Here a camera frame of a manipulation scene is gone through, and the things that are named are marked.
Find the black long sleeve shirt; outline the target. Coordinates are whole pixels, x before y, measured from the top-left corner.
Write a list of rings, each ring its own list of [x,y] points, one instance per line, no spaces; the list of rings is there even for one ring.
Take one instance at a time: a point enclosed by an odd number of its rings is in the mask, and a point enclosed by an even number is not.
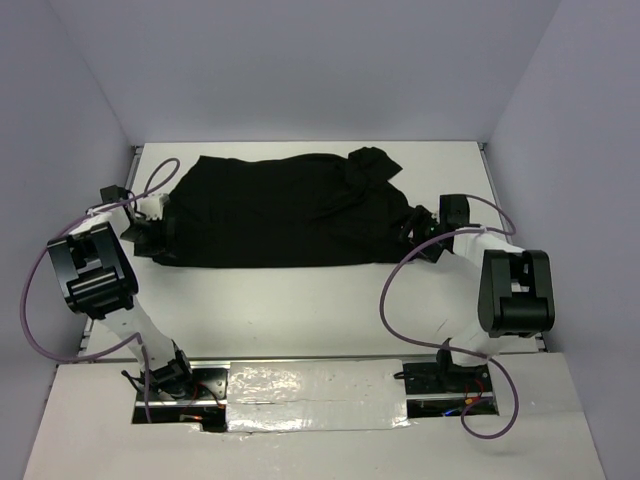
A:
[[[426,217],[383,150],[248,162],[202,156],[169,195],[151,258],[196,268],[393,264]]]

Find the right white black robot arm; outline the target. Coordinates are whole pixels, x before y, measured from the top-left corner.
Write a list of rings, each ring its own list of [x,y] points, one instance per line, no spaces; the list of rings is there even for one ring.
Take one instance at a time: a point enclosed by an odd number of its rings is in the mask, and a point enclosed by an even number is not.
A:
[[[476,195],[445,194],[435,213],[413,208],[399,234],[402,243],[421,248],[421,259],[437,263],[447,252],[479,270],[477,318],[437,351],[435,380],[447,391],[461,388],[471,372],[517,340],[548,332],[555,323],[548,254],[510,244],[506,238],[516,233],[510,219],[506,230],[472,222],[472,200],[497,207]]]

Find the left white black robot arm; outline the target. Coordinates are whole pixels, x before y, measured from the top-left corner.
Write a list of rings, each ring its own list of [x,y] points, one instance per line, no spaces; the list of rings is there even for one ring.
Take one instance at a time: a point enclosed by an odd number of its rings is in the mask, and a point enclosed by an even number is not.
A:
[[[153,323],[137,299],[139,284],[122,243],[142,221],[122,204],[129,191],[100,190],[101,203],[76,227],[47,243],[47,252],[67,306],[99,321],[119,339],[138,338],[129,348],[150,389],[175,400],[196,390],[196,374],[184,352]]]

